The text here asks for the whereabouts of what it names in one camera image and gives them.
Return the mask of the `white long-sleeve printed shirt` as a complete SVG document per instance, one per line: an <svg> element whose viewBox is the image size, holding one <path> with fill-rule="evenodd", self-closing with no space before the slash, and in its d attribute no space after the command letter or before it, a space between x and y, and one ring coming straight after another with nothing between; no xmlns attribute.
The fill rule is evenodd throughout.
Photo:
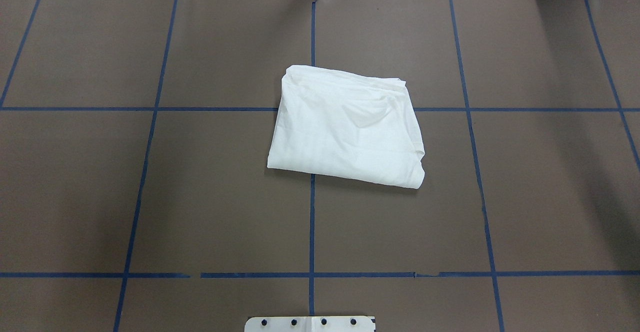
<svg viewBox="0 0 640 332"><path fill-rule="evenodd" d="M425 154L406 81L286 69L268 168L417 190Z"/></svg>

